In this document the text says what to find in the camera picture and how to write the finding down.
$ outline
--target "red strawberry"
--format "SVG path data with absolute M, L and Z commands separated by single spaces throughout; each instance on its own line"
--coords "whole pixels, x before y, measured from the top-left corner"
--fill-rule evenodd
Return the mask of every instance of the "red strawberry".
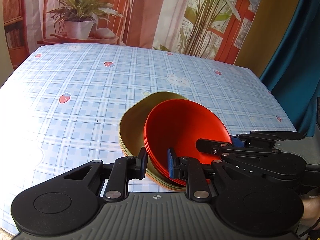
M 114 66 L 115 64 L 113 64 L 113 62 L 105 62 L 104 65 L 105 65 L 106 67 L 112 67 L 112 66 Z
M 59 102 L 61 104 L 65 103 L 65 102 L 68 102 L 70 100 L 70 94 L 69 93 L 64 93 L 62 96 L 60 96 L 59 98 Z

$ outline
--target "wall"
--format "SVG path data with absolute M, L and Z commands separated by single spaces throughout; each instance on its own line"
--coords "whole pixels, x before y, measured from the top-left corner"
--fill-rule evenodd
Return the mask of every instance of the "wall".
M 13 72 L 8 47 L 4 36 L 2 0 L 0 0 L 0 60 L 0 87 L 2 87 L 2 85 Z
M 287 30 L 298 1 L 260 0 L 234 65 L 249 68 L 259 77 Z

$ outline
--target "bear print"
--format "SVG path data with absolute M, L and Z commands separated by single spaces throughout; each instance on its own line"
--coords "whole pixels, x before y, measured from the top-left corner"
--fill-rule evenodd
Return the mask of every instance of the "bear print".
M 82 49 L 82 46 L 77 45 L 77 44 L 75 44 L 75 45 L 70 45 L 70 46 L 68 47 L 68 49 L 70 49 L 71 51 L 78 51 L 78 50 L 81 50 L 81 49 Z
M 169 74 L 166 78 L 166 80 L 171 83 L 172 85 L 176 85 L 178 87 L 185 87 L 189 88 L 191 87 L 189 80 L 186 78 L 179 78 L 174 74 Z

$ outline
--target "metal screw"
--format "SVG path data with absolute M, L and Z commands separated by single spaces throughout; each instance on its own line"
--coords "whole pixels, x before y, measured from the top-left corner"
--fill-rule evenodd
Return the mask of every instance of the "metal screw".
M 193 193 L 193 195 L 196 198 L 207 198 L 207 197 L 209 197 L 209 193 L 207 191 L 204 191 L 204 190 L 198 190 L 195 193 Z
M 110 190 L 106 193 L 106 197 L 109 199 L 115 199 L 115 198 L 120 198 L 121 197 L 121 193 L 119 191 L 116 190 Z

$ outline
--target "tall green plant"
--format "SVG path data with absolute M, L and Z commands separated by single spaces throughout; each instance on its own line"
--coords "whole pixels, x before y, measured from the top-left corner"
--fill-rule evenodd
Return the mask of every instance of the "tall green plant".
M 93 21 L 96 23 L 97 19 L 105 19 L 108 21 L 109 15 L 122 15 L 113 10 L 111 3 L 104 2 L 104 0 L 59 0 L 62 7 L 49 11 L 47 13 L 53 14 L 56 17 L 54 24 L 62 21 Z
M 193 28 L 187 43 L 183 48 L 183 54 L 202 57 L 207 54 L 211 42 L 211 34 L 207 37 L 208 29 L 215 21 L 227 20 L 230 15 L 221 13 L 225 7 L 231 9 L 235 17 L 241 21 L 241 17 L 235 6 L 229 0 L 198 0 L 196 9 L 187 8 L 185 17 L 193 24 Z

